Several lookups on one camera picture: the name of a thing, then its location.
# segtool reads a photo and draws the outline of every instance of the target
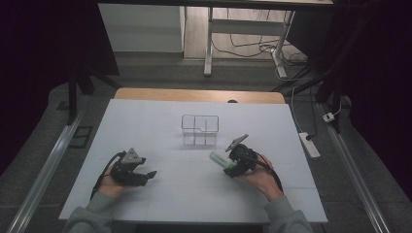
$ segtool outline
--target wall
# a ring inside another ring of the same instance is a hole
[[[113,51],[183,51],[183,7],[99,4],[99,9]]]

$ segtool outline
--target clear plastic container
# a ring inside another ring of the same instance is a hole
[[[183,115],[182,132],[184,145],[209,145],[217,143],[218,116]]]

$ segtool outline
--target white table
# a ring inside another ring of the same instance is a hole
[[[185,146],[182,115],[216,115],[216,146]],[[91,189],[109,159],[135,148],[146,157],[136,172],[157,171],[146,186],[128,190],[115,206],[115,219],[173,223],[268,223],[265,197],[224,174],[209,158],[239,136],[265,154],[282,180],[285,194],[309,221],[327,221],[291,112],[285,104],[226,104],[120,100],[110,102],[60,218],[86,206]]]

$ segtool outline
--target metal rail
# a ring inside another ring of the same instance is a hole
[[[31,186],[20,209],[15,215],[12,224],[10,224],[9,229],[7,230],[8,233],[21,233],[25,231],[52,179],[61,157],[66,151],[72,136],[76,132],[76,129],[85,114],[86,106],[90,99],[91,97],[89,96],[83,96],[80,99],[78,113],[74,118],[73,123],[71,125],[66,125],[63,132],[61,132],[60,137],[57,139],[54,148],[51,150],[51,154],[43,165],[39,176],[37,176],[36,181]]]
[[[318,108],[322,115],[327,114],[325,105],[318,104]],[[345,141],[342,139],[342,136],[336,133],[331,124],[327,125],[327,129],[329,131],[330,137],[333,140],[333,143],[336,145],[339,151],[339,155],[342,158],[343,164],[348,171],[349,177],[352,180],[352,183],[358,193],[360,200],[364,204],[365,210],[369,215],[370,221],[376,232],[390,233],[391,230],[389,229],[388,223],[386,223],[382,212],[375,201],[375,198],[367,187],[366,182],[364,181],[363,176],[357,166],[357,163],[349,152]]]

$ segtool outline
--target metal frame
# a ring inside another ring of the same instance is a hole
[[[285,68],[280,58],[282,46],[285,43],[291,26],[294,12],[286,12],[286,20],[284,22],[270,22],[270,21],[250,21],[250,20],[233,20],[233,19],[213,19],[213,8],[209,8],[208,19],[208,33],[207,45],[205,55],[204,76],[210,77],[212,75],[212,34],[243,34],[243,35],[267,35],[279,36],[279,42],[276,49],[271,52],[273,61],[279,77],[284,79],[287,77]]]

